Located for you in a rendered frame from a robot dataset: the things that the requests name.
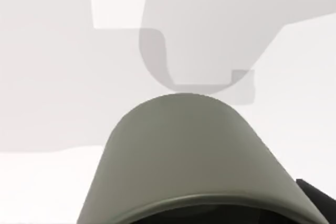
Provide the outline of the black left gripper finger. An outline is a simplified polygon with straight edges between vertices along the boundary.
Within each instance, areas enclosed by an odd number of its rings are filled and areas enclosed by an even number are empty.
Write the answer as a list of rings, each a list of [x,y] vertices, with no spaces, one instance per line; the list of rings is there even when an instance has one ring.
[[[336,224],[336,200],[303,179],[296,179],[296,183],[329,224]]]

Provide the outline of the grey-green cup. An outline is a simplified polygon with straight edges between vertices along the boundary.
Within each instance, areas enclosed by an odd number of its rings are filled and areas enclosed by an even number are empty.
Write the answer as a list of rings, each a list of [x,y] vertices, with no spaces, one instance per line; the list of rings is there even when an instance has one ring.
[[[231,106],[181,93],[113,129],[76,224],[331,224]]]

